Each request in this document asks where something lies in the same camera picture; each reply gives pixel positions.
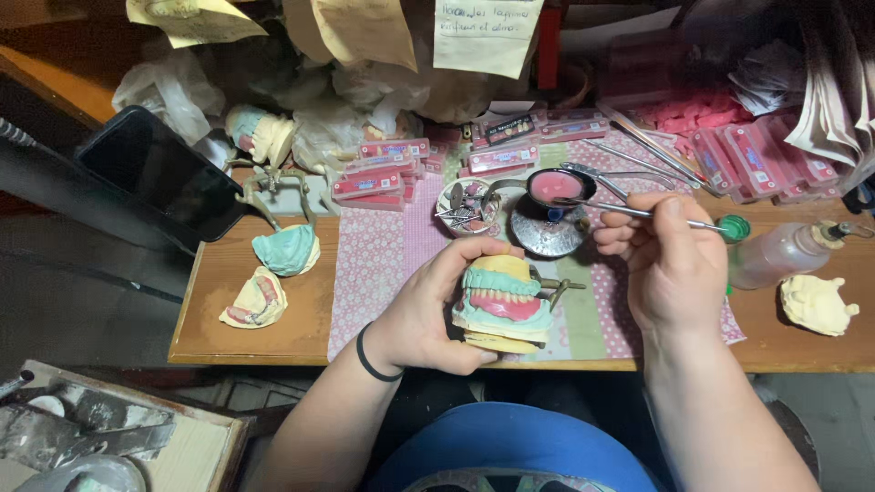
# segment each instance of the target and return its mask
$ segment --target hand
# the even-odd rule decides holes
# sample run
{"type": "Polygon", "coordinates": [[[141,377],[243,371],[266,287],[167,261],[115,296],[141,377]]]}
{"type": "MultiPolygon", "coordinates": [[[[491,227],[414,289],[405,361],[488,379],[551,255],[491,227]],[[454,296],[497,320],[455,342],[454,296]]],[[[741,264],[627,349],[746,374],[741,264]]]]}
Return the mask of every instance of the hand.
{"type": "Polygon", "coordinates": [[[521,248],[491,237],[470,237],[450,243],[417,270],[392,304],[365,332],[367,360],[386,376],[404,367],[440,369],[471,374],[481,364],[495,362],[498,354],[450,340],[446,335],[444,306],[471,261],[483,255],[514,255],[521,248]]]}
{"type": "Polygon", "coordinates": [[[606,212],[607,227],[593,236],[598,252],[628,263],[629,308],[642,332],[719,336],[726,245],[716,232],[686,222],[711,218],[692,198],[668,193],[630,194],[628,205],[653,209],[654,219],[606,212]]]}

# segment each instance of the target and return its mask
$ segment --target person's right hand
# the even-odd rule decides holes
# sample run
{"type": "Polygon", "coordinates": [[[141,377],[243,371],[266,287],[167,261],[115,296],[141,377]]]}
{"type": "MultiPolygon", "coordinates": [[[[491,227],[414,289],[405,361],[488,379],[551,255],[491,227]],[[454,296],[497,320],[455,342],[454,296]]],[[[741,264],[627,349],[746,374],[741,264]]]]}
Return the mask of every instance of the person's right hand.
{"type": "Polygon", "coordinates": [[[605,212],[606,227],[593,236],[598,252],[628,263],[629,308],[638,326],[644,334],[719,336],[726,246],[718,233],[686,222],[711,218],[692,198],[669,193],[630,194],[628,206],[653,209],[654,219],[605,212]]]}

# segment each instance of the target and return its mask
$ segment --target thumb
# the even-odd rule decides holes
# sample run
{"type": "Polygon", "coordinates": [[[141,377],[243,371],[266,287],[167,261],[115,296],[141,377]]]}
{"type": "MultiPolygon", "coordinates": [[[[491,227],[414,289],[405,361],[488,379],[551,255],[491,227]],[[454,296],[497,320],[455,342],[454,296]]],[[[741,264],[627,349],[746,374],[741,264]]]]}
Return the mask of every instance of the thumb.
{"type": "Polygon", "coordinates": [[[496,352],[476,348],[458,340],[436,344],[432,356],[435,369],[459,376],[467,376],[481,365],[498,360],[496,352]]]}
{"type": "Polygon", "coordinates": [[[660,266],[666,271],[688,270],[697,249],[680,198],[671,197],[656,204],[654,232],[661,246],[660,266]]]}

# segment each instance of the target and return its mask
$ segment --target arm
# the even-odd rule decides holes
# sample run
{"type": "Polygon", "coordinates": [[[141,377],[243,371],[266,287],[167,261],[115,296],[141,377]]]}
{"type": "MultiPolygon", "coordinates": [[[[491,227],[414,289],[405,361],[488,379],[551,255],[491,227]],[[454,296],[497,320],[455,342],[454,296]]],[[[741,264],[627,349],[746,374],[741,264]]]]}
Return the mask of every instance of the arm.
{"type": "MultiPolygon", "coordinates": [[[[471,374],[497,354],[451,341],[444,304],[465,267],[482,255],[522,250],[489,237],[456,240],[404,284],[364,333],[365,356],[386,376],[404,367],[471,374]]],[[[385,383],[361,365],[352,339],[325,369],[274,436],[257,490],[349,490],[370,458],[377,431],[399,381],[385,383]]]]}
{"type": "Polygon", "coordinates": [[[598,250],[629,265],[629,307],[644,338],[644,376],[668,461],[688,490],[819,490],[720,336],[727,255],[692,199],[630,195],[652,223],[607,213],[598,250]]]}

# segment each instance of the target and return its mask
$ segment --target person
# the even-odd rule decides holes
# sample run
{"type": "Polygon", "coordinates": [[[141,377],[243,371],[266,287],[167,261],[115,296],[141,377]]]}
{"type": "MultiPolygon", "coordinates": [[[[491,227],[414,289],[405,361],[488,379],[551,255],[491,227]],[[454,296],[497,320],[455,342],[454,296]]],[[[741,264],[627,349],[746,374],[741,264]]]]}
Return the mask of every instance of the person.
{"type": "MultiPolygon", "coordinates": [[[[593,235],[600,253],[627,261],[648,401],[677,487],[819,490],[721,339],[726,247],[719,235],[686,222],[710,221],[708,214],[691,198],[663,193],[631,194],[628,204],[653,209],[654,219],[603,213],[605,227],[593,235]]],[[[494,352],[447,337],[444,307],[474,258],[500,254],[523,257],[492,238],[458,239],[414,273],[364,333],[361,346],[373,370],[468,375],[495,361],[494,352]]],[[[256,473],[258,490],[656,490],[631,453],[595,427],[489,402],[446,412],[361,484],[399,382],[366,370],[356,342],[276,433],[256,473]]]]}

